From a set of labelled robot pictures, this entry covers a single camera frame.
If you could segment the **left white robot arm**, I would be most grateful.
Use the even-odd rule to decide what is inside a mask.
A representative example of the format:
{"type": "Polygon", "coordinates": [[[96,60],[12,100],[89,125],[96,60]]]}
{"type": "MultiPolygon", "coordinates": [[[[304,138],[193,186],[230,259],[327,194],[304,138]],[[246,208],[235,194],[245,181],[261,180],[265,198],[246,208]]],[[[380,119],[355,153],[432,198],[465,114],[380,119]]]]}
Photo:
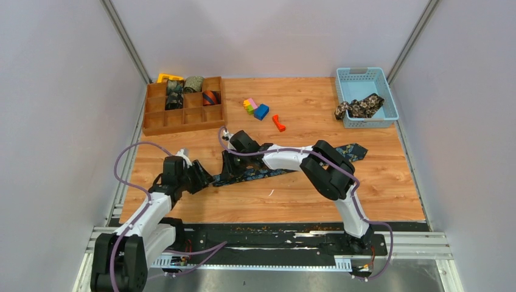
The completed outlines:
{"type": "Polygon", "coordinates": [[[213,177],[199,161],[184,154],[168,156],[137,212],[112,233],[101,233],[94,244],[92,291],[143,291],[152,261],[169,248],[180,251],[186,234],[180,219],[166,219],[184,191],[195,194],[213,177]]]}

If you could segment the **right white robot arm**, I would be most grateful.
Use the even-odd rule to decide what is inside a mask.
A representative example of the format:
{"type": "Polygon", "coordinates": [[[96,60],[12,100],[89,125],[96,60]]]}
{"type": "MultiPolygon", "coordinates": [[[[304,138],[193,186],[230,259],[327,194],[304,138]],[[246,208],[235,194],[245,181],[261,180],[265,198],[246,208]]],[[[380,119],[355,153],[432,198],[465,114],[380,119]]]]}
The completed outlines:
{"type": "Polygon", "coordinates": [[[354,176],[355,168],[328,142],[318,140],[305,147],[260,145],[243,130],[231,134],[226,127],[221,127],[218,135],[224,149],[221,181],[250,178],[252,170],[258,175],[277,170],[302,172],[324,198],[335,203],[349,235],[349,249],[362,254],[371,247],[371,224],[356,197],[360,183],[354,176]]]}

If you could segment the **blue patterned necktie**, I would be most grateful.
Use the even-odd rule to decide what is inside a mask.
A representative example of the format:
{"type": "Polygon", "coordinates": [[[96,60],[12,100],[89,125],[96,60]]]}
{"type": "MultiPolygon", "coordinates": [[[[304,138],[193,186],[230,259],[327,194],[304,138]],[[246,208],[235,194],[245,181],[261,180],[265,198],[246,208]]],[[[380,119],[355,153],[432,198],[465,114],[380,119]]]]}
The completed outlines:
{"type": "MultiPolygon", "coordinates": [[[[339,147],[335,147],[335,150],[345,157],[349,162],[361,161],[365,158],[368,150],[357,143],[342,145],[339,147]]],[[[212,186],[214,187],[222,187],[228,186],[236,183],[244,183],[247,181],[253,181],[258,179],[265,179],[269,177],[284,175],[288,173],[293,173],[294,170],[287,169],[276,169],[271,170],[268,168],[255,170],[253,168],[246,169],[242,175],[233,177],[233,178],[225,178],[223,179],[222,174],[213,176],[214,181],[212,182],[212,186]]]]}

